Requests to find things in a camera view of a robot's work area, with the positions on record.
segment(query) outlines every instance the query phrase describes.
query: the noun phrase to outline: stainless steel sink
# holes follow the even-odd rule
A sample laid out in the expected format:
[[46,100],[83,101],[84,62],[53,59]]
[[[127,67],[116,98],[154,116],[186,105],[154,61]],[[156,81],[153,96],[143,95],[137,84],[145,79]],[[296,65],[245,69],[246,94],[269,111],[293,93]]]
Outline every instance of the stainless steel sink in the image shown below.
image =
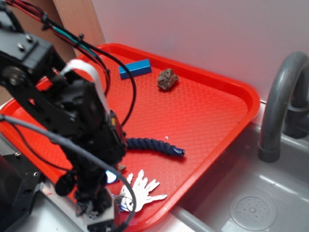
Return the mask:
[[283,135],[279,161],[265,163],[259,132],[250,124],[178,205],[216,232],[308,232],[309,146]]

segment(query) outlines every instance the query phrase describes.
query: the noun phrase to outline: red tray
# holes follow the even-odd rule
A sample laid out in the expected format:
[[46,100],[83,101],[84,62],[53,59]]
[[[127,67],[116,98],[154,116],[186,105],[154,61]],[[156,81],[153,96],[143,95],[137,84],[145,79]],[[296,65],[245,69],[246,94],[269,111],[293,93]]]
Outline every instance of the red tray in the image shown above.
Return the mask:
[[[170,158],[156,152],[128,151],[121,162],[127,166],[125,176],[134,174],[133,181],[143,169],[145,177],[150,181],[156,179],[161,183],[150,195],[168,195],[162,201],[145,205],[136,213],[128,231],[141,231],[162,219],[207,171],[257,114],[260,99],[247,84],[212,72],[120,44],[106,44],[100,48],[125,64],[146,58],[150,60],[152,72],[135,77],[138,95],[133,114],[124,127],[127,137],[156,138],[186,151],[183,159]],[[85,56],[78,58],[89,62]],[[131,82],[129,79],[120,79],[117,64],[105,57],[101,58],[111,70],[112,76],[107,100],[122,121],[131,103]],[[164,92],[156,86],[156,82],[160,72],[167,68],[172,68],[180,80],[171,91]],[[97,69],[104,84],[103,72]],[[48,83],[44,81],[40,88],[46,85]],[[38,124],[14,100],[8,102],[0,112]],[[33,156],[8,124],[1,124],[0,131],[53,183],[63,174]],[[39,154],[56,165],[70,167],[58,146],[32,131],[21,131]],[[122,183],[114,183],[108,188],[118,194],[121,186]],[[127,212],[122,212],[121,217],[126,218]]]

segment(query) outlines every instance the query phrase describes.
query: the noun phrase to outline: white wall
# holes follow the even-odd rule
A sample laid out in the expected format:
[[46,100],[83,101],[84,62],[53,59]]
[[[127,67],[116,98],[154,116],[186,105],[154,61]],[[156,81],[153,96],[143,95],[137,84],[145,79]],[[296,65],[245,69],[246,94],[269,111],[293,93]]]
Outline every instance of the white wall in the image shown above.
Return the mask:
[[309,54],[308,0],[92,0],[107,43],[223,74],[266,100],[284,58]]

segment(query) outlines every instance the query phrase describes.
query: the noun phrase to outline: gray cable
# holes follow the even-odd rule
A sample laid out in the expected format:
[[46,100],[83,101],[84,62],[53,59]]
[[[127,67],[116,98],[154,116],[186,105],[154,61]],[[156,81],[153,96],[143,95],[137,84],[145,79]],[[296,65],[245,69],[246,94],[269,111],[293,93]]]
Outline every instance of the gray cable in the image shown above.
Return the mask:
[[44,136],[46,136],[47,138],[49,138],[51,141],[55,142],[58,145],[61,145],[75,153],[77,153],[78,155],[86,158],[87,160],[89,160],[90,162],[93,162],[94,164],[96,164],[97,166],[99,166],[100,168],[104,169],[104,170],[108,170],[112,173],[114,173],[118,179],[120,179],[125,186],[127,187],[128,191],[130,192],[131,196],[132,196],[132,201],[133,201],[133,209],[130,212],[130,214],[128,215],[127,219],[119,226],[119,228],[126,228],[129,225],[129,222],[133,219],[134,215],[135,215],[135,210],[136,210],[136,196],[135,193],[131,187],[131,185],[127,182],[126,178],[121,175],[120,172],[118,172],[115,168],[113,168],[112,166],[108,165],[107,163],[105,163],[104,161],[100,160],[99,158],[95,157],[94,155],[92,155],[90,152],[82,149],[80,146],[74,144],[71,140],[62,137],[61,135],[52,133],[48,130],[44,130],[40,127],[37,127],[33,124],[27,123],[25,121],[16,119],[14,117],[10,117],[10,116],[6,116],[6,115],[2,115],[0,114],[0,122],[2,121],[6,121],[10,124],[16,124],[25,128],[28,128],[30,130],[33,130],[39,134],[42,134]]

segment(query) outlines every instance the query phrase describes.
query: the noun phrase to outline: gray faucet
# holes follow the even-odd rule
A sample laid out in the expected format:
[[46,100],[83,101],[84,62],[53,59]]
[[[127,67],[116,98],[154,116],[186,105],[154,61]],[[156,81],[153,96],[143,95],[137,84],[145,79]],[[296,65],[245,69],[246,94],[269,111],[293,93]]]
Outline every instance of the gray faucet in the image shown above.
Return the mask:
[[303,138],[309,133],[309,58],[291,53],[282,63],[267,100],[258,156],[265,162],[280,157],[281,132]]

